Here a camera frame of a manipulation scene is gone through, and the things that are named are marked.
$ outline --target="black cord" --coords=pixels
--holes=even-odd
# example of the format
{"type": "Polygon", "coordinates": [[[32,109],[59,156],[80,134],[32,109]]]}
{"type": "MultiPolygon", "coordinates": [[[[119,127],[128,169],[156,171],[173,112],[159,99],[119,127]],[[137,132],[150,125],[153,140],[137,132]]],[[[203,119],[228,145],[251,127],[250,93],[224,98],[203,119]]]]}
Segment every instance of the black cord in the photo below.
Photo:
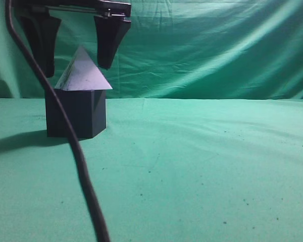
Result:
{"type": "Polygon", "coordinates": [[[6,0],[5,9],[6,9],[6,25],[10,35],[12,36],[13,40],[15,41],[21,52],[23,53],[28,64],[32,68],[34,74],[38,78],[42,88],[47,94],[47,98],[50,98],[54,102],[54,105],[57,107],[57,110],[59,111],[60,115],[63,117],[67,139],[71,146],[75,158],[79,182],[91,216],[91,221],[94,228],[96,239],[98,242],[110,242],[107,225],[103,217],[100,205],[97,201],[94,188],[90,181],[86,161],[83,155],[83,151],[80,147],[79,141],[77,139],[77,136],[72,128],[69,119],[67,118],[65,110],[63,109],[63,106],[60,100],[58,99],[54,89],[51,87],[49,81],[45,77],[44,73],[42,72],[41,68],[37,64],[36,60],[33,58],[32,54],[28,51],[27,47],[25,46],[20,36],[17,34],[16,30],[14,29],[12,23],[12,13],[11,13],[12,0],[6,0]]]}

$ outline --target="green tablecloth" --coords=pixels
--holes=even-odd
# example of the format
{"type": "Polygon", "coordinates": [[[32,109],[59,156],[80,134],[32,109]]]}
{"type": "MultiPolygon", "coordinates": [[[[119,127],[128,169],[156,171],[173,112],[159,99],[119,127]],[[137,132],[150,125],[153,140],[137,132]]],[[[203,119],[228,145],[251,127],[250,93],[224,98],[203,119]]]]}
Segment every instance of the green tablecloth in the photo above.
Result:
{"type": "MultiPolygon", "coordinates": [[[[113,242],[303,242],[303,100],[108,99],[82,140],[113,242]]],[[[94,241],[43,99],[0,99],[0,241],[94,241]]]]}

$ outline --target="green backdrop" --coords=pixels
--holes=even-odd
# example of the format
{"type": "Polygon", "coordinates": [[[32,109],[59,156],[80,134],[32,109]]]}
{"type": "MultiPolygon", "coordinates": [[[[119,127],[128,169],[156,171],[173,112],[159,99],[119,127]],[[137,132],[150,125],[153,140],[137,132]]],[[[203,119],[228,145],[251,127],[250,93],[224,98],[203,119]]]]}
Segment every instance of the green backdrop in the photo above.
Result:
{"type": "MultiPolygon", "coordinates": [[[[303,0],[131,0],[132,28],[112,68],[109,98],[303,98],[303,0]]],[[[7,33],[0,0],[0,97],[43,97],[7,33]]],[[[63,22],[54,85],[79,44],[96,62],[92,15],[63,22]]]]}

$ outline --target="green fabric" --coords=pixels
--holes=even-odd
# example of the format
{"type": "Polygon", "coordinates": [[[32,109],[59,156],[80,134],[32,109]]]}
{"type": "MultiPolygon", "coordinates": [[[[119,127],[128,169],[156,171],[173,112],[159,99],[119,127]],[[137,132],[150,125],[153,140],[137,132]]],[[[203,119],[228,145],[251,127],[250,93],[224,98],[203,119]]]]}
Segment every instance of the green fabric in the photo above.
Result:
{"type": "MultiPolygon", "coordinates": [[[[303,100],[109,99],[82,140],[113,242],[303,242],[303,100]]],[[[0,99],[0,241],[95,241],[43,99],[0,99]]]]}
{"type": "MultiPolygon", "coordinates": [[[[109,98],[303,98],[303,0],[131,0],[132,28],[112,68],[109,98]]],[[[54,85],[77,46],[96,62],[91,15],[63,20],[54,85]]],[[[0,97],[43,91],[7,34],[0,1],[0,97]]]]}

